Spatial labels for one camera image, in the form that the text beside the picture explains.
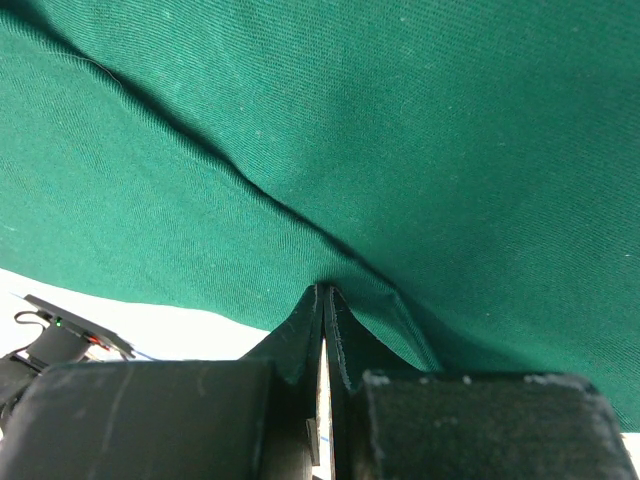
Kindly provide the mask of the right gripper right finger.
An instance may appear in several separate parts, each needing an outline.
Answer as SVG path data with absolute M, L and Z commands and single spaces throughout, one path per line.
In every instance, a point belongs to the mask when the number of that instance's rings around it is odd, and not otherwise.
M 608 400 L 556 372 L 426 373 L 323 290 L 338 479 L 634 479 Z

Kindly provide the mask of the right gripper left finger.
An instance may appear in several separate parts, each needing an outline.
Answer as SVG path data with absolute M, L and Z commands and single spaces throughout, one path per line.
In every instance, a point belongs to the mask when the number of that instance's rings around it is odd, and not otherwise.
M 320 462 L 322 294 L 236 360 L 145 360 L 29 296 L 46 329 L 1 360 L 5 479 L 309 479 Z

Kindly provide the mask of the green surgical cloth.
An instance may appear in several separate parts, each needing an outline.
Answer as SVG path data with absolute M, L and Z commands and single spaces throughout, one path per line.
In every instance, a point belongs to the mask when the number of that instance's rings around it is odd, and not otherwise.
M 1 265 L 414 365 L 588 377 L 639 428 L 635 1 L 5 1 Z

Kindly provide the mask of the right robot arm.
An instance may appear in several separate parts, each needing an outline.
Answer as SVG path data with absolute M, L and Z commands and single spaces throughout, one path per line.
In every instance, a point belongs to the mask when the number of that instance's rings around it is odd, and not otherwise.
M 329 285 L 231 361 L 138 361 L 114 332 L 30 298 L 47 322 L 1 360 L 5 479 L 308 479 L 319 371 L 337 479 L 633 479 L 586 379 L 422 372 Z

